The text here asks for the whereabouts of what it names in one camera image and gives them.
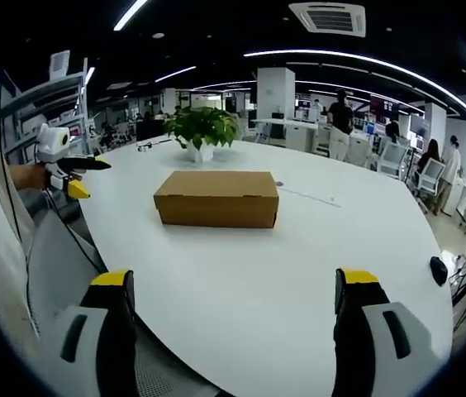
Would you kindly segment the person's left hand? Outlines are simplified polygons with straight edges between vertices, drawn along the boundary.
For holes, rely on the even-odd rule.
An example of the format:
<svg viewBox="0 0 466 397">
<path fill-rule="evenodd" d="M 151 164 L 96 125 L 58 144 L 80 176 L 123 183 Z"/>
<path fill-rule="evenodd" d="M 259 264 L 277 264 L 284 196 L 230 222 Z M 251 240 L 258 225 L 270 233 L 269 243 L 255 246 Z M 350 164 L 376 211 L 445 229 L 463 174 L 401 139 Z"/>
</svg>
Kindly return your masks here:
<svg viewBox="0 0 466 397">
<path fill-rule="evenodd" d="M 49 186 L 48 172 L 43 163 L 9 165 L 8 170 L 17 190 L 43 190 Z"/>
</svg>

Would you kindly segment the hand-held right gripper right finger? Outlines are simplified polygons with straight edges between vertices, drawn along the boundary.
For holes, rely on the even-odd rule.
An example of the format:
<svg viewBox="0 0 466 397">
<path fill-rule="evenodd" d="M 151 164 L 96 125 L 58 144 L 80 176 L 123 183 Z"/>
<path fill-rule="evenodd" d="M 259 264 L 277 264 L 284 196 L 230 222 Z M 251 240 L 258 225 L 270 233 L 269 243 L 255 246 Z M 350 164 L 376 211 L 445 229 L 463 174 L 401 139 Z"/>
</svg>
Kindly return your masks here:
<svg viewBox="0 0 466 397">
<path fill-rule="evenodd" d="M 440 367 L 431 334 L 378 278 L 335 271 L 334 396 L 415 396 Z"/>
</svg>

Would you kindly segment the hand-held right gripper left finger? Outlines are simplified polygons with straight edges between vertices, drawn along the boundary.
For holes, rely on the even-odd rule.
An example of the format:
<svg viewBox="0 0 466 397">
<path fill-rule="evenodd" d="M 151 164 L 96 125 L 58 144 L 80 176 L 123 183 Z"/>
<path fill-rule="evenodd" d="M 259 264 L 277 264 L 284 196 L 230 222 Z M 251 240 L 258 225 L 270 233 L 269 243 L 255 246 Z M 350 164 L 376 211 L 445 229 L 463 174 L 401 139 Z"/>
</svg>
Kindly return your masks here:
<svg viewBox="0 0 466 397">
<path fill-rule="evenodd" d="M 97 276 L 41 339 L 44 379 L 54 396 L 135 396 L 132 270 Z"/>
</svg>

